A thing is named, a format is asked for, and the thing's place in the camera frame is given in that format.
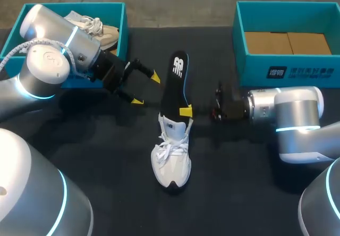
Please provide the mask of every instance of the cable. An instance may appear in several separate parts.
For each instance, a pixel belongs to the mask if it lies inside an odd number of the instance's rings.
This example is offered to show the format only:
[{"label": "cable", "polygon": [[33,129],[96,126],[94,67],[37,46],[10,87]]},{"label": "cable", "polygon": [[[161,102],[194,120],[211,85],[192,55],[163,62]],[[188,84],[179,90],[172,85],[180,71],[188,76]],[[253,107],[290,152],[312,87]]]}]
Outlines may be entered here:
[{"label": "cable", "polygon": [[27,41],[25,43],[22,43],[16,47],[14,47],[6,56],[5,58],[2,60],[2,62],[0,63],[0,72],[3,69],[3,67],[6,65],[6,63],[8,62],[8,60],[17,52],[27,52],[28,49],[32,46],[32,45],[53,45],[56,47],[61,47],[63,49],[65,49],[65,51],[67,52],[67,54],[70,57],[70,61],[71,61],[71,65],[72,65],[72,73],[75,75],[78,75],[82,78],[86,78],[89,79],[88,76],[86,74],[80,73],[77,71],[76,67],[75,67],[75,61],[74,61],[74,57],[73,54],[71,52],[71,50],[66,47],[63,43],[59,42],[59,41],[55,41],[55,40],[49,40],[49,39],[36,39],[36,40],[31,40],[31,41]]}]

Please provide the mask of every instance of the new balance logo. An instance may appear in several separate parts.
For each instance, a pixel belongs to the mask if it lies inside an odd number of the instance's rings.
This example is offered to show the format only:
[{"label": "new balance logo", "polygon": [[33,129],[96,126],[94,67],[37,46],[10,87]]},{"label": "new balance logo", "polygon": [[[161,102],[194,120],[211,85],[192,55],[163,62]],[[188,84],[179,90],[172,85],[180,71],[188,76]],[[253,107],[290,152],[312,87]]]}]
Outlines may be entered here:
[{"label": "new balance logo", "polygon": [[176,57],[174,60],[174,67],[172,69],[172,72],[174,72],[176,75],[182,78],[182,70],[183,70],[183,60]]}]

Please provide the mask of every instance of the black insole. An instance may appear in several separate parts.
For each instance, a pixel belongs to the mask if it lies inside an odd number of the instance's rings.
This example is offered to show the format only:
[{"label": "black insole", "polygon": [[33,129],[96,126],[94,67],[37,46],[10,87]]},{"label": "black insole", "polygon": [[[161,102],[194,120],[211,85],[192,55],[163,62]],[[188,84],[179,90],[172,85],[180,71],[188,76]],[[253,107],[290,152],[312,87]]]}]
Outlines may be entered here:
[{"label": "black insole", "polygon": [[189,117],[180,116],[180,108],[188,107],[185,84],[188,77],[189,56],[184,51],[173,53],[170,58],[166,85],[161,99],[160,113],[175,122],[188,124]]}]

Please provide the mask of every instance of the black mat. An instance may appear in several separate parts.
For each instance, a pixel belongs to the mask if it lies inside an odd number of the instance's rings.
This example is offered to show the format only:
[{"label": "black mat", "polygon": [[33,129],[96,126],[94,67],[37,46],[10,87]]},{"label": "black mat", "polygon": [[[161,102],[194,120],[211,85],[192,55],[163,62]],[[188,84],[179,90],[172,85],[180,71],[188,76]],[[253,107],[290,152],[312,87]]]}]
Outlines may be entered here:
[{"label": "black mat", "polygon": [[[161,79],[175,50],[185,50],[193,65],[192,171],[183,193],[169,196],[155,180],[150,153],[160,134],[162,92],[139,73],[129,88],[139,89],[149,107],[131,106],[102,90],[67,90],[45,110],[0,127],[36,147],[86,193],[94,236],[301,236],[300,194],[327,164],[283,164],[275,144],[266,144],[273,135],[269,128],[211,125],[208,119],[217,81],[235,82],[231,28],[131,29],[130,39],[130,58],[154,67]],[[340,92],[322,91],[321,125],[339,121]]]}]

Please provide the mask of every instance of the teal cardboard box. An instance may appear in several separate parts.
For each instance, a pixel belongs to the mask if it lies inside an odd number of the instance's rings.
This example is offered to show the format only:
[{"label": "teal cardboard box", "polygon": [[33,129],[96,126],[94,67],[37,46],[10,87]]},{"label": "teal cardboard box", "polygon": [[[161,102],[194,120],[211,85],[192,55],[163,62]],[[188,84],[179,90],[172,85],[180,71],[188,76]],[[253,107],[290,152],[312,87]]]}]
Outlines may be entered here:
[{"label": "teal cardboard box", "polygon": [[[20,36],[20,27],[26,14],[35,4],[24,4],[13,29],[0,53],[0,61],[17,45],[25,42]],[[128,20],[124,3],[42,3],[45,7],[51,9],[62,17],[67,16],[71,10],[81,15],[90,17],[99,17],[104,25],[115,26],[119,28],[119,41],[117,45],[117,56],[123,60],[126,59],[129,41]],[[10,77],[17,75],[24,62],[25,56],[17,53],[6,64],[5,68]],[[101,88],[103,85],[100,81],[94,83],[76,78],[70,74],[68,79],[63,83],[63,88]]]},{"label": "teal cardboard box", "polygon": [[[332,54],[251,54],[245,32],[321,33]],[[233,45],[240,85],[340,87],[340,8],[323,2],[237,2]]]}]

